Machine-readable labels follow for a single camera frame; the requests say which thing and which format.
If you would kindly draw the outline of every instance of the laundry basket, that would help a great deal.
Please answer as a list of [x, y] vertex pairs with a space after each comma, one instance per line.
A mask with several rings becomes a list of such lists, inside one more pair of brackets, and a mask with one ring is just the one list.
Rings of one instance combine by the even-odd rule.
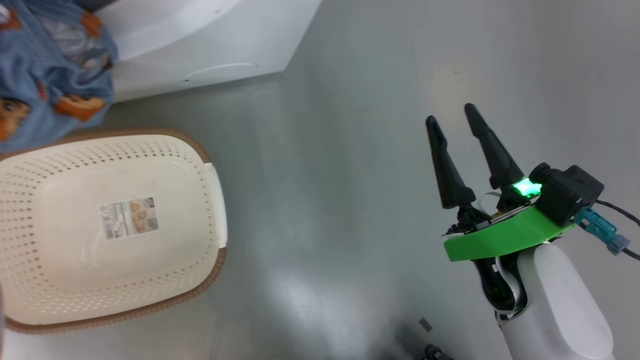
[[225, 260], [220, 181], [167, 129], [99, 131], [0, 161], [7, 327], [40, 334], [192, 299]]

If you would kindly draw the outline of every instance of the glowing green led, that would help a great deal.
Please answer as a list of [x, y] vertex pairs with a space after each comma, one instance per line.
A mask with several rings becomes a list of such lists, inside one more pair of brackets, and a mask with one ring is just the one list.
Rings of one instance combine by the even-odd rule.
[[531, 182], [531, 180], [529, 180], [528, 177], [526, 177], [519, 183], [513, 184], [513, 187], [516, 188], [516, 190], [518, 190], [518, 192], [520, 192], [522, 195], [526, 197], [533, 197], [540, 194], [540, 188], [542, 187], [542, 185], [534, 184]]

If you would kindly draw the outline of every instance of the cable connector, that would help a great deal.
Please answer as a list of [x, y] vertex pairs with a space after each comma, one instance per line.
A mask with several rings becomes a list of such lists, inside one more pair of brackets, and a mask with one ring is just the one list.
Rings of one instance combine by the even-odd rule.
[[618, 255], [629, 246], [629, 239], [616, 234], [618, 229], [589, 206], [585, 206], [578, 211], [573, 222], [587, 233], [595, 235], [600, 241], [604, 242], [607, 245], [607, 249], [614, 255]]

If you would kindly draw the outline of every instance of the brown basket rim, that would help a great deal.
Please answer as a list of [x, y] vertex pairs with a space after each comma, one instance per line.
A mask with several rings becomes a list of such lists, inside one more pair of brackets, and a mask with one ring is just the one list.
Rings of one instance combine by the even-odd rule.
[[[97, 130], [97, 131], [82, 131], [78, 133], [72, 133], [67, 137], [63, 138], [60, 141], [57, 141], [51, 145], [41, 147], [38, 149], [33, 149], [30, 151], [46, 149], [48, 147], [53, 147], [57, 145], [63, 145], [66, 143], [79, 142], [84, 140], [93, 140], [99, 138], [110, 138], [115, 136], [130, 136], [130, 135], [168, 135], [175, 138], [178, 138], [186, 143], [188, 143], [194, 150], [200, 155], [203, 163], [210, 163], [211, 159], [207, 154], [207, 151], [194, 140], [192, 137], [183, 133], [182, 131], [174, 130], [174, 129], [163, 129], [163, 128], [141, 128], [141, 129], [119, 129], [119, 130]], [[11, 158], [12, 156], [24, 154], [29, 151], [22, 152], [14, 152], [14, 153], [4, 153], [0, 154], [0, 160], [4, 160], [7, 158]], [[96, 327], [101, 325], [107, 325], [110, 323], [122, 322], [125, 320], [130, 320], [133, 318], [137, 318], [143, 315], [148, 315], [151, 313], [156, 313], [160, 310], [164, 310], [168, 307], [172, 307], [177, 304], [181, 304], [187, 300], [191, 300], [201, 293], [203, 293], [213, 282], [216, 280], [218, 275], [220, 274], [220, 270], [222, 266], [225, 264], [225, 259], [227, 257], [227, 248], [218, 249], [218, 257], [216, 258], [216, 263], [211, 270], [211, 273], [195, 288], [182, 293], [180, 295], [176, 295], [174, 297], [149, 304], [147, 306], [138, 307], [136, 309], [122, 311], [120, 313], [115, 313], [106, 316], [100, 316], [97, 318], [85, 319], [85, 320], [77, 320], [73, 322], [62, 322], [62, 323], [51, 323], [45, 325], [29, 325], [25, 323], [21, 323], [15, 321], [9, 316], [5, 316], [6, 327], [15, 332], [19, 332], [22, 334], [52, 334], [56, 332], [66, 332], [66, 331], [74, 331], [80, 329], [87, 329], [90, 327]]]

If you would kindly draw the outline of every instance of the label sticker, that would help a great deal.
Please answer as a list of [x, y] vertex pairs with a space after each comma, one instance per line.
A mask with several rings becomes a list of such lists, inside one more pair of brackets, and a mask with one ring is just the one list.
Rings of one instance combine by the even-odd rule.
[[124, 239], [159, 229], [153, 196], [100, 206], [100, 222], [107, 240]]

